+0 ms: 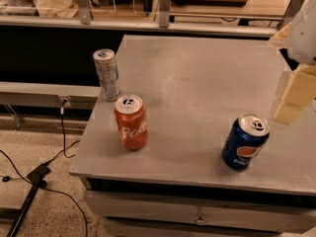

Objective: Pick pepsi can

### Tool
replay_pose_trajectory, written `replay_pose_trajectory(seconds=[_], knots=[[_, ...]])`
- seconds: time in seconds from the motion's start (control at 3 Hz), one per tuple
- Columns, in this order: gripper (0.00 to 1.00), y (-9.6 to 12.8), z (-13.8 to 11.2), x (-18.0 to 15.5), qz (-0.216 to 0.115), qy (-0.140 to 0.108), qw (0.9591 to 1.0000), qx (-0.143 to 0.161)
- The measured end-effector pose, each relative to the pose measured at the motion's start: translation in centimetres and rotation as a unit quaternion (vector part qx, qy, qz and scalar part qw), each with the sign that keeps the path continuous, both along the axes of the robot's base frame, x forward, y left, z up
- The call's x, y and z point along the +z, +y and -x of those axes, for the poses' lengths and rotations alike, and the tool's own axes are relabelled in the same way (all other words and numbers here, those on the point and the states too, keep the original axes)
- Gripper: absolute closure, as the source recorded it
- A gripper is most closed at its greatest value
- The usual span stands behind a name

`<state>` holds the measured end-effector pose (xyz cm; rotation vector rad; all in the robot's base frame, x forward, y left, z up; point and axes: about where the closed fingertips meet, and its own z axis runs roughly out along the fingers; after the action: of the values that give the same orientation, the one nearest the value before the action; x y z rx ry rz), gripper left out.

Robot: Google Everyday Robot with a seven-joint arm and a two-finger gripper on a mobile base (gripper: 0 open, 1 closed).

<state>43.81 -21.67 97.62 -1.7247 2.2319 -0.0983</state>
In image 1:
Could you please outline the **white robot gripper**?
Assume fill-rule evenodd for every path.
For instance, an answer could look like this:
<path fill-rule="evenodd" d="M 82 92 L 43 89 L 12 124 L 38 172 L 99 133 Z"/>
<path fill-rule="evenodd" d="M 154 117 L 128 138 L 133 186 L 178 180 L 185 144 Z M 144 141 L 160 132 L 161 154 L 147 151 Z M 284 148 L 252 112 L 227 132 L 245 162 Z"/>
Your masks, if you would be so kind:
<path fill-rule="evenodd" d="M 316 0 L 308 0 L 288 23 L 268 40 L 268 46 L 286 48 L 299 63 L 316 64 Z M 316 66 L 298 66 L 286 74 L 280 86 L 273 119 L 290 124 L 316 98 Z"/>

